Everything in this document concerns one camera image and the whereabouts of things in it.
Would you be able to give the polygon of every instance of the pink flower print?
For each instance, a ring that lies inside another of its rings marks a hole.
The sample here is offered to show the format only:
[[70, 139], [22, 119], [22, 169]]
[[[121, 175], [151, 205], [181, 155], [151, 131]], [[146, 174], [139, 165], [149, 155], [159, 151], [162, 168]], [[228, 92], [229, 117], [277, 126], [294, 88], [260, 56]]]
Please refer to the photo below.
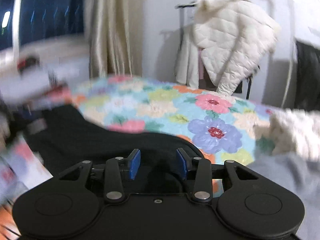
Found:
[[13, 181], [15, 175], [13, 171], [9, 167], [7, 167], [6, 169], [1, 171], [1, 177], [7, 184], [9, 184]]
[[26, 160], [30, 160], [33, 157], [33, 153], [27, 143], [19, 143], [14, 147], [14, 152]]
[[60, 102], [63, 100], [70, 101], [71, 91], [69, 88], [63, 87], [61, 89], [57, 89], [57, 90], [54, 90], [54, 91], [48, 93], [47, 96], [48, 96], [48, 98], [50, 98], [50, 100], [52, 102]]
[[124, 132], [124, 133], [142, 133], [146, 124], [141, 120], [129, 120], [122, 124], [114, 123], [108, 126], [111, 131]]
[[119, 76], [111, 76], [108, 78], [108, 83], [121, 83], [124, 81], [132, 80], [133, 78], [131, 76], [126, 76], [126, 75], [119, 75]]
[[211, 94], [202, 94], [196, 96], [196, 105], [204, 110], [212, 110], [217, 114], [226, 114], [229, 112], [229, 107], [232, 106], [227, 100], [221, 99], [218, 96]]
[[264, 105], [256, 105], [256, 108], [254, 109], [254, 111], [258, 114], [261, 115], [263, 117], [267, 117], [269, 118], [274, 112], [276, 112], [276, 108], [275, 107], [271, 107], [271, 106], [264, 106]]

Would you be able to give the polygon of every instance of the white fluffy fabric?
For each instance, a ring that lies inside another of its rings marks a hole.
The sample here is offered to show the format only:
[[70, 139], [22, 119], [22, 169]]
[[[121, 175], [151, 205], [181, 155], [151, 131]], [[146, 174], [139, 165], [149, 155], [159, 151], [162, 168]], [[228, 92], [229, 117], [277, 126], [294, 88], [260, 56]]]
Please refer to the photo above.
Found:
[[320, 112], [277, 111], [270, 117], [273, 154], [296, 152], [302, 158], [320, 161]]

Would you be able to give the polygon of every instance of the metal rod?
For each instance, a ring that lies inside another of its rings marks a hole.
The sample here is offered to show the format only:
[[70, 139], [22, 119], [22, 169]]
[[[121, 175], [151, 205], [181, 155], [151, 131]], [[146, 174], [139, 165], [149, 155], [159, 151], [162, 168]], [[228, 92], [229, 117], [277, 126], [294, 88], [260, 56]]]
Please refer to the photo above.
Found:
[[195, 7], [197, 5], [196, 2], [192, 2], [189, 4], [178, 4], [175, 6], [176, 9], [186, 8], [186, 7]]
[[20, 51], [20, 9], [22, 0], [14, 0], [12, 14], [12, 48], [15, 63], [19, 58]]
[[250, 97], [250, 90], [251, 90], [251, 84], [252, 84], [251, 77], [248, 77], [248, 79], [249, 79], [249, 84], [248, 84], [247, 97], [246, 97], [247, 100], [249, 100], [249, 97]]

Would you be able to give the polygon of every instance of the gray fabric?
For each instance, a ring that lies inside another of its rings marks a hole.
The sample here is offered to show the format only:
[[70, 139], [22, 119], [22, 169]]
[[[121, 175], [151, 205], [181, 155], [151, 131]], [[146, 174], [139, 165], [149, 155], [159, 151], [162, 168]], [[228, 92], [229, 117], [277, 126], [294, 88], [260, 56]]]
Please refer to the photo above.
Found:
[[297, 232], [302, 240], [320, 239], [320, 163], [296, 154], [261, 156], [248, 168], [295, 193], [305, 206]]

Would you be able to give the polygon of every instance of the blue object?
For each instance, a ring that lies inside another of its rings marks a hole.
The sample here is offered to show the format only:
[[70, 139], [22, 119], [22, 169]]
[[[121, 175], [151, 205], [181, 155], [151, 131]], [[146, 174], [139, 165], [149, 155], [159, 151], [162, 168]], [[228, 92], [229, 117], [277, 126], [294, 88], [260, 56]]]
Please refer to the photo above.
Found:
[[130, 179], [134, 180], [140, 167], [141, 152], [138, 150], [130, 163]]
[[177, 167], [182, 179], [187, 178], [187, 164], [179, 150], [177, 150]]

